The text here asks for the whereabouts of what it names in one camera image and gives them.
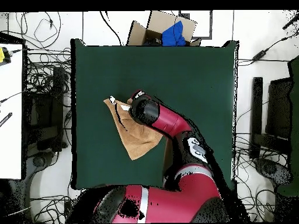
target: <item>dark green surface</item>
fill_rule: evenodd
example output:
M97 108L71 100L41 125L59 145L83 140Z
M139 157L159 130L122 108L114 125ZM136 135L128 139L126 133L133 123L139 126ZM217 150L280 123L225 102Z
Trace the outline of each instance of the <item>dark green surface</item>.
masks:
M291 157L290 168L294 176L291 184L281 185L277 191L285 196L299 197L299 56L289 62L290 76L293 78L293 88L290 92L291 99Z
M165 138L132 161L103 102L111 95L126 102L137 89L195 122L232 188L235 47L87 47L76 40L76 188L162 185Z

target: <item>cloth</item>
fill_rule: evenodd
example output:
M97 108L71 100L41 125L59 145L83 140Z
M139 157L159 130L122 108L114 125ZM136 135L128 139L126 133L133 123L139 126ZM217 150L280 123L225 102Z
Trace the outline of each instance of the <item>cloth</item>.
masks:
M129 106L129 104L124 104L118 100L115 100L116 104L112 104L109 99L104 100L104 102L112 113L120 139L131 160L142 157L159 143L162 134L136 123L129 112L122 109L121 105Z
M163 46L185 46L185 38L182 36L183 24L181 21L162 33Z

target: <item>yellow device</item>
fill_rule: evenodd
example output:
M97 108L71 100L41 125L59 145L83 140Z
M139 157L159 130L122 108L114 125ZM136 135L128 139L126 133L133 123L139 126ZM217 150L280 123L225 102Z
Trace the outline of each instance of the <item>yellow device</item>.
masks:
M6 47L0 47L0 66L9 64L13 52L8 51Z
M2 47L0 47L0 62L3 62L5 56Z

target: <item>cardboard box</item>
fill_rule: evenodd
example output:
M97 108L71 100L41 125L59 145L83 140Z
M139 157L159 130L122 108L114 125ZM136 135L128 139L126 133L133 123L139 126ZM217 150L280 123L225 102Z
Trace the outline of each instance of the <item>cardboard box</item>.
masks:
M196 22L182 17L176 17L161 11L153 10L149 15L147 28L142 27L138 22L133 21L128 35L127 46L142 46L146 39L162 39L162 33L181 21L183 24L182 36L185 38L187 46L199 46L200 39L191 42Z

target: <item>white label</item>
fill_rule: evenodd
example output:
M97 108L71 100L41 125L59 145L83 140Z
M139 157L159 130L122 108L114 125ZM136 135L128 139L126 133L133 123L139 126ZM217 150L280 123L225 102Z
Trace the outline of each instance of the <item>white label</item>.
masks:
M141 95L144 95L144 92L139 91L139 92L136 94L135 99L137 99L137 98L138 98L139 96L141 96Z
M120 105L120 107L121 107L124 111L128 111L128 110L130 109L130 106Z
M110 100L110 102L111 102L113 105L116 104L116 102L115 102L115 98L114 98L113 96L110 96L109 100Z
M190 152L193 156L197 157L198 159L202 160L203 162L207 163L206 157L204 156L204 154L200 153L199 151L194 149L194 145L198 145L199 146L199 141L196 138L188 138L188 145L189 145L189 149Z

